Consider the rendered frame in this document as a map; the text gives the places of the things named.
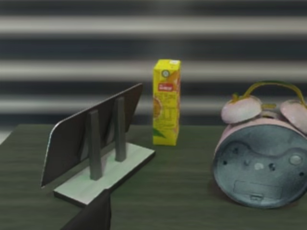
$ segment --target alarm clock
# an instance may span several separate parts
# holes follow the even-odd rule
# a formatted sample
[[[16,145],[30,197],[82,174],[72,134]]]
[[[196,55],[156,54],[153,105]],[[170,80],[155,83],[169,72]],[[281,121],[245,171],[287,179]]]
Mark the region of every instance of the alarm clock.
[[[298,100],[264,104],[251,93],[263,85],[292,89]],[[279,81],[253,84],[221,111],[227,124],[213,158],[213,176],[232,200],[248,207],[286,206],[307,191],[307,105],[299,88]]]

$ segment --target white base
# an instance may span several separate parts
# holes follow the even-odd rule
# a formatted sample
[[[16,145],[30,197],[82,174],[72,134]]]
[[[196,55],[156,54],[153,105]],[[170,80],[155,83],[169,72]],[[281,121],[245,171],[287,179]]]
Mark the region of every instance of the white base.
[[[90,179],[90,168],[87,167],[68,181],[57,187],[54,192],[72,199],[83,205],[88,205],[103,190],[110,189],[123,177],[154,154],[154,150],[127,143],[127,158],[123,162],[115,161],[115,150],[101,158],[105,166],[103,176],[97,181]]]

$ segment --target wooden tabletop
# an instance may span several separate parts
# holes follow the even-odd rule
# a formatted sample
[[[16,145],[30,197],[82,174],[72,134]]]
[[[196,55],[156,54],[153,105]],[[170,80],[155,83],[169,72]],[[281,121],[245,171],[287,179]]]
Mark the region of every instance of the wooden tabletop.
[[[59,230],[80,208],[53,189],[87,162],[44,189],[40,177],[49,125],[21,125],[0,145],[0,230]],[[229,201],[210,172],[220,126],[183,126],[175,147],[153,146],[149,126],[133,126],[130,143],[156,157],[111,195],[112,230],[305,229],[307,196],[285,208],[260,210]]]

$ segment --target juice box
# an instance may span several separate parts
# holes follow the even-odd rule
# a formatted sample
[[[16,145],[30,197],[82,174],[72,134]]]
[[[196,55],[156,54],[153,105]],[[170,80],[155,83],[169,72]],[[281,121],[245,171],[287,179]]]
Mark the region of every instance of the juice box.
[[[180,117],[179,60],[161,59],[153,69],[153,144],[175,146]]]

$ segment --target striped background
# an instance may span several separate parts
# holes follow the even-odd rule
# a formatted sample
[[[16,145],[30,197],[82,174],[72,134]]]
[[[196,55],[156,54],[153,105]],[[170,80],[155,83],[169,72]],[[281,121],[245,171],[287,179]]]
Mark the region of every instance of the striped background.
[[[304,0],[0,0],[0,139],[138,82],[134,123],[150,124],[160,58],[183,62],[181,124],[222,124],[223,104],[255,81],[290,81],[307,95],[306,41]],[[294,97],[271,86],[255,94]]]

